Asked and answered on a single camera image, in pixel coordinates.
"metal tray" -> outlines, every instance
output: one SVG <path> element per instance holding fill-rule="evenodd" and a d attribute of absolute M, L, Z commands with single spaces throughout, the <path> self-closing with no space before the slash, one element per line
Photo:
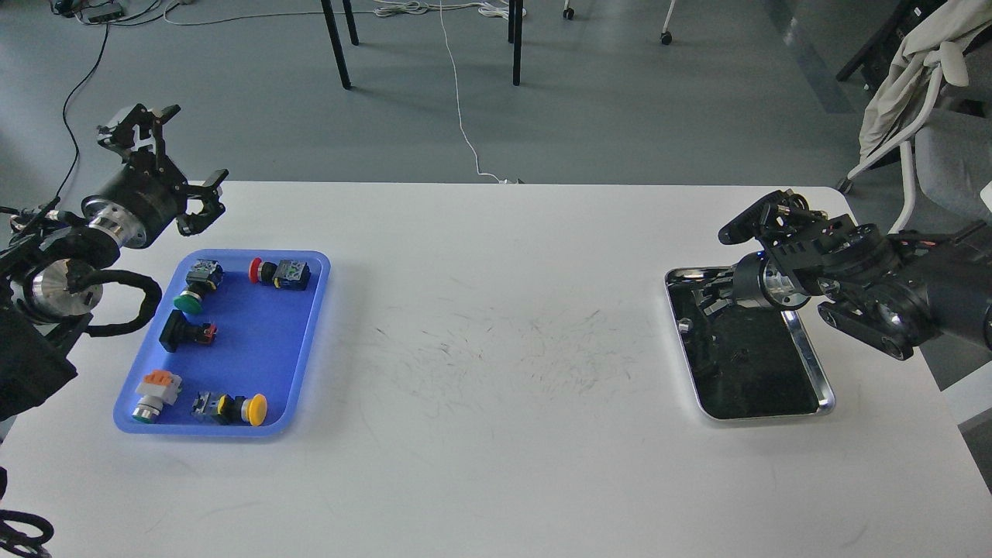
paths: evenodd
<path fill-rule="evenodd" d="M 833 390 L 796 312 L 732 307 L 714 320 L 695 304 L 693 289 L 727 269 L 666 276 L 674 323 L 693 320 L 680 337 L 699 408 L 721 422 L 828 413 Z"/>

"white cable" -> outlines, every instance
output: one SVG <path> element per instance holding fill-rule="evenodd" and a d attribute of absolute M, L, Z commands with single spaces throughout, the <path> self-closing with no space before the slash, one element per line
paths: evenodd
<path fill-rule="evenodd" d="M 162 19 L 166 23 L 170 23 L 172 25 L 190 26 L 191 27 L 191 26 L 196 26 L 196 25 L 213 25 L 215 23 L 226 23 L 226 22 L 229 22 L 229 21 L 247 20 L 247 19 L 253 19 L 253 18 L 273 18 L 273 17 L 277 17 L 277 16 L 322 16 L 323 15 L 323 12 L 279 12 L 279 13 L 273 13 L 273 14 L 253 14 L 253 15 L 249 15 L 249 16 L 237 16 L 237 17 L 226 18 L 226 19 L 222 19 L 222 20 L 201 21 L 201 22 L 180 22 L 180 21 L 173 21 L 173 20 L 169 19 L 169 12 L 171 12 L 173 10 L 173 8 L 178 7 L 179 5 L 180 5 L 180 0 L 175 0 L 175 2 L 173 2 L 173 5 L 170 6 L 169 8 L 167 8 L 165 10 L 165 12 L 163 13 Z M 375 11 L 374 10 L 361 10 L 361 11 L 352 10 L 351 13 L 352 14 L 374 14 Z M 344 14 L 344 12 L 334 12 L 334 15 L 338 15 L 338 16 L 343 15 L 343 14 Z"/>
<path fill-rule="evenodd" d="M 494 174 L 483 173 L 482 169 L 479 168 L 479 154 L 475 151 L 475 146 L 472 142 L 468 141 L 468 134 L 465 133 L 465 125 L 461 117 L 461 95 L 458 93 L 458 66 L 454 63 L 454 55 L 451 53 L 451 45 L 447 41 L 447 28 L 444 26 L 444 8 L 443 0 L 437 0 L 440 2 L 437 6 L 437 14 L 440 16 L 440 28 L 444 32 L 444 47 L 447 49 L 447 56 L 451 59 L 451 70 L 454 72 L 454 104 L 458 108 L 458 128 L 461 130 L 461 137 L 465 138 L 465 143 L 468 144 L 468 149 L 472 150 L 472 156 L 475 157 L 475 174 L 480 177 L 492 177 L 499 184 L 507 184 L 507 181 L 500 180 Z"/>
<path fill-rule="evenodd" d="M 430 4 L 428 2 L 423 2 L 419 0 L 412 0 L 409 2 L 399 2 L 396 0 L 374 0 L 380 4 L 384 4 L 379 8 L 374 10 L 352 10 L 352 14 L 375 14 L 380 18 L 388 18 L 391 16 L 396 16 L 400 14 L 411 14 L 411 15 L 423 15 L 428 12 L 440 11 L 440 4 Z M 507 0 L 499 0 L 504 7 L 494 6 L 490 2 L 468 2 L 464 4 L 453 4 L 444 6 L 445 10 L 463 10 L 465 8 L 478 8 L 479 14 L 487 18 L 510 18 L 509 3 Z M 318 16 L 323 15 L 323 12 L 279 12 L 271 14 L 253 14 L 248 16 L 236 16 L 231 18 L 225 18 L 214 21 L 202 21 L 202 22 L 179 22 L 169 19 L 169 12 L 173 11 L 181 5 L 180 0 L 174 0 L 172 5 L 168 6 L 163 11 L 162 19 L 169 24 L 179 25 L 179 26 L 198 26 L 198 25 L 213 25 L 217 23 L 227 23 L 230 21 L 247 20 L 253 18 L 272 18 L 277 16 Z M 343 12 L 334 12 L 334 15 L 342 15 Z"/>
<path fill-rule="evenodd" d="M 507 0 L 499 0 L 499 3 L 502 4 L 502 6 L 495 6 L 492 2 L 466 2 L 463 4 L 448 4 L 443 7 L 441 4 L 431 4 L 430 2 L 424 2 L 423 0 L 409 0 L 406 2 L 397 0 L 375 0 L 375 2 L 383 4 L 382 7 L 372 10 L 372 12 L 380 18 L 388 18 L 400 14 L 422 16 L 428 12 L 463 10 L 465 8 L 478 8 L 479 13 L 487 18 L 510 18 L 510 8 Z"/>

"white table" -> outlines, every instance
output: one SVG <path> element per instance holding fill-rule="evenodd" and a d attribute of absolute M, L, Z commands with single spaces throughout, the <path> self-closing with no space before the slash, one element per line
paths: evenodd
<path fill-rule="evenodd" d="M 992 495 L 920 356 L 809 306 L 833 413 L 726 427 L 697 408 L 663 277 L 754 250 L 716 230 L 770 190 L 225 184 L 207 233 L 117 267 L 165 283 L 204 247 L 325 253 L 295 422 L 123 434 L 142 335 L 85 338 L 79 378 L 0 449 L 4 507 L 50 519 L 56 556 L 987 555 Z M 130 318 L 129 296 L 96 321 Z"/>

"black cable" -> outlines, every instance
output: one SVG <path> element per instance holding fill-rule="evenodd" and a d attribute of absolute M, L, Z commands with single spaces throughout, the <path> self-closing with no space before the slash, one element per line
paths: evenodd
<path fill-rule="evenodd" d="M 96 8 L 97 6 L 103 6 L 104 4 L 109 4 L 109 3 L 114 2 L 114 1 L 116 1 L 116 0 L 106 0 L 102 4 L 95 4 L 93 6 L 86 6 L 86 8 L 83 8 L 83 10 L 88 9 L 88 8 Z M 168 13 L 173 8 L 175 8 L 177 5 L 178 4 L 173 5 L 168 10 L 166 10 L 166 12 Z M 162 6 L 162 0 L 152 0 L 152 3 L 149 4 L 148 7 L 145 8 L 144 10 L 142 10 L 141 12 L 138 12 L 137 14 L 128 16 L 126 18 L 120 18 L 120 19 L 113 20 L 111 22 L 107 22 L 107 25 L 112 25 L 114 27 L 138 27 L 139 25 L 145 25 L 147 23 L 152 23 L 153 21 L 162 19 L 162 17 L 164 16 L 164 14 L 159 14 L 159 15 L 155 16 L 154 18 L 148 19 L 148 20 L 145 20 L 145 21 L 134 22 L 134 20 L 140 19 L 141 17 L 147 15 L 152 10 L 155 10 L 156 8 L 159 8 L 161 6 Z M 83 10 L 79 10 L 78 12 L 76 12 L 76 15 L 75 15 L 75 19 L 77 19 L 79 21 L 79 23 L 81 23 L 82 25 L 86 25 L 86 26 L 103 25 L 102 23 L 87 23 L 85 20 L 83 20 L 83 18 L 82 18 L 82 12 L 83 12 Z"/>
<path fill-rule="evenodd" d="M 87 326 L 86 332 L 90 337 L 109 338 L 131 334 L 144 328 L 155 317 L 155 309 L 162 302 L 162 288 L 155 282 L 155 279 L 147 275 L 116 269 L 97 270 L 75 281 L 70 286 L 69 292 L 79 292 L 86 287 L 102 285 L 104 283 L 120 283 L 128 287 L 141 289 L 145 293 L 145 298 L 141 301 L 141 306 L 138 308 L 138 316 L 134 320 L 125 324 Z"/>
<path fill-rule="evenodd" d="M 41 531 L 41 534 L 38 536 L 28 536 L 11 527 L 8 522 L 30 525 Z M 42 548 L 42 545 L 49 542 L 54 534 L 55 528 L 52 527 L 52 524 L 47 519 L 40 515 L 26 513 L 24 511 L 0 509 L 0 548 L 11 554 L 24 556 L 25 558 L 50 556 Z"/>
<path fill-rule="evenodd" d="M 68 118 L 66 116 L 66 112 L 68 111 L 68 103 L 72 100 L 72 96 L 79 90 L 79 88 L 82 87 L 83 84 L 86 83 L 93 76 L 94 73 L 96 73 L 96 69 L 100 66 L 100 61 L 103 60 L 103 52 L 107 48 L 107 37 L 109 36 L 110 36 L 110 26 L 107 25 L 106 29 L 103 32 L 103 43 L 100 45 L 100 54 L 96 56 L 96 63 L 93 64 L 93 68 L 90 69 L 89 73 L 86 74 L 86 77 L 84 77 L 79 83 L 76 84 L 75 87 L 72 88 L 72 91 L 68 93 L 68 95 L 65 97 L 65 102 L 62 104 L 62 124 L 65 125 L 65 129 L 68 131 L 68 137 L 72 139 L 72 148 L 75 150 L 75 155 L 73 155 L 72 157 L 72 164 L 69 166 L 68 172 L 65 173 L 65 178 L 62 179 L 62 183 L 59 185 L 59 189 L 56 190 L 56 194 L 55 194 L 56 198 L 58 198 L 59 194 L 62 193 L 62 188 L 65 187 L 65 184 L 68 182 L 68 178 L 72 176 L 72 171 L 75 170 L 75 164 L 79 162 L 79 143 L 75 141 L 75 134 L 72 133 L 72 128 L 69 127 Z"/>

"wire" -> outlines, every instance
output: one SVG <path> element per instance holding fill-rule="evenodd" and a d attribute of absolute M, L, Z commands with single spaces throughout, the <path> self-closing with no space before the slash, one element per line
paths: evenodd
<path fill-rule="evenodd" d="M 192 26 L 197 26 L 197 25 L 213 25 L 213 24 L 216 24 L 216 23 L 227 23 L 229 21 L 247 20 L 247 19 L 254 19 L 254 18 L 273 18 L 273 17 L 278 17 L 278 16 L 317 16 L 317 15 L 322 16 L 323 15 L 323 12 L 279 12 L 279 13 L 273 13 L 273 14 L 252 14 L 252 15 L 248 15 L 248 16 L 236 16 L 236 17 L 232 17 L 232 18 L 225 18 L 225 19 L 214 20 L 214 21 L 201 21 L 201 22 L 181 22 L 181 21 L 173 21 L 173 20 L 169 19 L 169 17 L 168 17 L 169 12 L 171 12 L 174 8 L 176 8 L 179 5 L 180 5 L 179 4 L 179 0 L 177 0 L 176 3 L 174 3 L 172 6 L 170 6 L 168 9 L 166 9 L 163 12 L 163 14 L 162 14 L 161 17 L 162 17 L 162 19 L 166 23 L 169 23 L 169 24 L 172 24 L 172 25 L 180 25 L 180 26 L 189 26 L 189 27 L 192 27 Z M 352 14 L 372 14 L 374 12 L 372 10 L 363 10 L 363 11 L 352 11 L 351 13 Z M 334 12 L 334 14 L 336 14 L 336 15 L 343 15 L 344 12 Z"/>
<path fill-rule="evenodd" d="M 380 17 L 380 18 L 388 18 L 388 17 L 392 17 L 392 16 L 397 16 L 397 15 L 400 15 L 400 14 L 423 15 L 423 14 L 427 14 L 428 12 L 440 11 L 440 5 L 439 4 L 430 4 L 428 2 L 417 1 L 417 0 L 409 1 L 409 2 L 398 2 L 398 1 L 395 1 L 395 0 L 374 0 L 374 1 L 375 2 L 378 2 L 379 4 L 383 4 L 383 6 L 381 6 L 379 8 L 376 8 L 374 10 L 357 10 L 357 11 L 352 11 L 351 13 L 352 14 L 374 14 L 375 16 Z M 450 11 L 450 10 L 463 10 L 465 8 L 478 8 L 479 13 L 482 14 L 483 16 L 487 17 L 487 18 L 503 18 L 503 19 L 508 19 L 510 17 L 510 9 L 508 7 L 509 6 L 509 3 L 506 0 L 500 0 L 500 3 L 503 4 L 503 6 L 505 6 L 505 7 L 494 6 L 490 2 L 468 2 L 468 3 L 463 3 L 463 4 L 453 4 L 453 5 L 444 6 L 444 10 Z M 163 11 L 163 13 L 160 14 L 159 16 L 156 16 L 155 18 L 150 19 L 148 21 L 141 22 L 141 24 L 137 24 L 137 25 L 142 25 L 142 24 L 145 24 L 145 23 L 150 23 L 150 22 L 155 21 L 155 20 L 160 19 L 160 18 L 162 20 L 164 20 L 166 23 L 169 23 L 169 24 L 172 24 L 172 25 L 192 27 L 192 26 L 200 26 L 200 25 L 214 25 L 214 24 L 218 24 L 218 23 L 227 23 L 227 22 L 231 22 L 231 21 L 247 20 L 247 19 L 254 19 L 254 18 L 272 18 L 272 17 L 278 17 L 278 16 L 318 16 L 318 15 L 323 15 L 323 12 L 322 11 L 321 12 L 278 12 L 278 13 L 271 13 L 271 14 L 251 14 L 251 15 L 247 15 L 247 16 L 235 16 L 235 17 L 224 18 L 224 19 L 219 19 L 219 20 L 212 20 L 212 21 L 180 22 L 180 21 L 173 21 L 173 20 L 169 19 L 169 15 L 168 15 L 170 12 L 172 12 L 178 6 L 180 6 L 180 3 L 179 3 L 179 0 L 176 0 L 176 2 L 174 2 L 168 8 L 166 8 Z M 343 13 L 344 12 L 334 12 L 335 15 L 343 15 Z M 526 9 L 524 10 L 524 15 L 525 16 L 527 15 L 527 10 Z M 122 25 L 120 27 L 132 27 L 132 26 Z"/>
<path fill-rule="evenodd" d="M 104 2 L 101 2 L 99 4 L 92 4 L 92 5 L 84 4 L 81 8 L 78 9 L 78 11 L 75 12 L 75 19 L 78 20 L 79 23 L 81 23 L 82 25 L 86 25 L 86 26 L 104 25 L 104 23 L 89 23 L 89 22 L 85 21 L 83 19 L 83 13 L 86 10 L 90 9 L 90 8 L 98 8 L 100 6 L 104 6 L 106 4 L 110 4 L 110 3 L 115 2 L 115 1 L 116 0 L 105 0 Z M 162 0 L 153 0 L 152 3 L 149 4 L 148 7 L 145 8 L 144 10 L 142 10 L 141 12 L 139 12 L 137 14 L 134 14 L 134 15 L 131 15 L 131 16 L 128 16 L 126 18 L 120 18 L 120 19 L 113 20 L 111 22 L 106 22 L 106 24 L 107 25 L 112 25 L 114 27 L 138 27 L 139 25 L 145 25 L 145 24 L 148 24 L 148 23 L 152 23 L 153 21 L 156 21 L 158 19 L 161 19 L 166 13 L 169 12 L 169 10 L 172 10 L 177 5 L 178 4 L 175 4 L 175 5 L 171 6 L 170 8 L 168 8 L 167 10 L 165 10 L 162 14 L 159 14 L 159 15 L 155 16 L 152 19 L 148 19 L 148 20 L 145 20 L 145 21 L 139 21 L 139 22 L 135 22 L 135 23 L 127 23 L 127 22 L 134 22 L 134 20 L 139 19 L 139 18 L 147 15 L 148 13 L 150 13 L 152 10 L 155 10 L 156 8 L 162 6 Z"/>
<path fill-rule="evenodd" d="M 383 7 L 376 8 L 372 11 L 380 18 L 388 18 L 400 14 L 421 16 L 433 11 L 440 12 L 444 10 L 463 10 L 465 8 L 478 8 L 479 13 L 487 18 L 510 18 L 509 2 L 506 0 L 500 0 L 500 3 L 505 7 L 497 7 L 490 2 L 467 2 L 464 4 L 449 4 L 447 6 L 442 6 L 442 4 L 431 4 L 420 0 L 410 0 L 407 2 L 398 2 L 395 0 L 375 1 L 379 4 L 384 4 Z"/>
<path fill-rule="evenodd" d="M 62 179 L 62 183 L 59 185 L 59 189 L 56 190 L 55 197 L 58 198 L 59 194 L 62 193 L 62 188 L 65 187 L 65 183 L 68 182 L 68 178 L 72 176 L 72 171 L 75 170 L 75 164 L 79 162 L 79 143 L 75 141 L 75 134 L 72 133 L 72 128 L 68 125 L 68 118 L 66 113 L 68 111 L 68 104 L 72 100 L 72 96 L 83 86 L 84 83 L 89 81 L 89 79 L 96 73 L 96 69 L 100 66 L 100 61 L 103 60 L 103 52 L 107 49 L 107 37 L 110 36 L 110 25 L 107 24 L 103 31 L 103 43 L 100 45 L 100 54 L 96 56 L 96 62 L 93 64 L 93 68 L 89 70 L 89 73 L 79 81 L 72 88 L 72 91 L 68 93 L 65 97 L 65 102 L 62 104 L 62 124 L 65 125 L 65 130 L 68 131 L 68 137 L 72 139 L 72 149 L 75 150 L 75 155 L 72 156 L 72 164 L 69 165 L 68 172 L 65 173 L 65 178 Z"/>
<path fill-rule="evenodd" d="M 505 184 L 506 181 L 500 180 L 496 175 L 482 172 L 482 169 L 479 168 L 479 153 L 475 151 L 475 146 L 472 145 L 472 142 L 468 141 L 468 134 L 465 133 L 465 124 L 461 116 L 461 95 L 458 92 L 458 66 L 454 63 L 451 45 L 447 41 L 447 28 L 444 26 L 444 10 L 446 8 L 443 7 L 443 0 L 438 0 L 438 2 L 440 4 L 438 4 L 437 14 L 440 17 L 440 28 L 444 32 L 444 47 L 447 49 L 447 56 L 451 59 L 451 70 L 454 72 L 454 103 L 458 108 L 458 128 L 461 130 L 461 137 L 465 138 L 465 143 L 468 144 L 468 148 L 472 150 L 472 156 L 475 157 L 475 174 L 480 177 L 492 177 L 497 183 Z"/>

